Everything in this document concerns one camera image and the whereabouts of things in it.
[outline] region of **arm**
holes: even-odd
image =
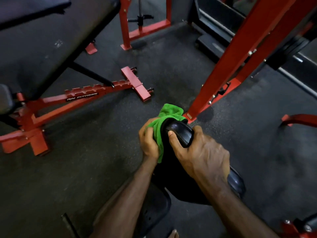
[[[131,183],[122,191],[113,207],[106,213],[90,238],[131,238],[150,184],[153,170],[159,158],[159,148],[153,140],[153,128],[139,131],[143,162],[134,174]]]
[[[204,135],[200,126],[193,129],[194,139],[190,147],[183,148],[172,131],[168,133],[170,144],[183,168],[196,180],[228,232],[233,237],[241,238],[278,238],[231,192],[227,183],[229,152],[210,136]]]

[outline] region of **foot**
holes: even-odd
[[[179,238],[177,230],[173,230],[168,238]]]

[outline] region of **screw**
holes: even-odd
[[[306,232],[312,232],[313,231],[312,228],[309,225],[304,225],[304,230]]]

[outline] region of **hand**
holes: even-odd
[[[140,145],[143,151],[143,159],[151,159],[157,163],[159,158],[159,147],[153,139],[153,128],[146,128],[158,118],[149,119],[139,131]]]
[[[195,126],[194,139],[188,148],[183,148],[173,131],[168,132],[170,144],[185,171],[194,179],[218,178],[227,182],[230,172],[227,150],[212,137],[204,135],[200,126]]]

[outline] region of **green cloth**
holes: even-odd
[[[148,125],[148,127],[153,127],[154,140],[158,144],[159,153],[160,153],[158,163],[162,162],[163,152],[164,152],[163,142],[161,137],[161,125],[163,121],[167,118],[174,118],[178,121],[184,120],[185,118],[182,116],[183,112],[184,110],[182,108],[166,103],[164,104],[163,108],[158,114],[158,117],[160,119],[156,119]]]

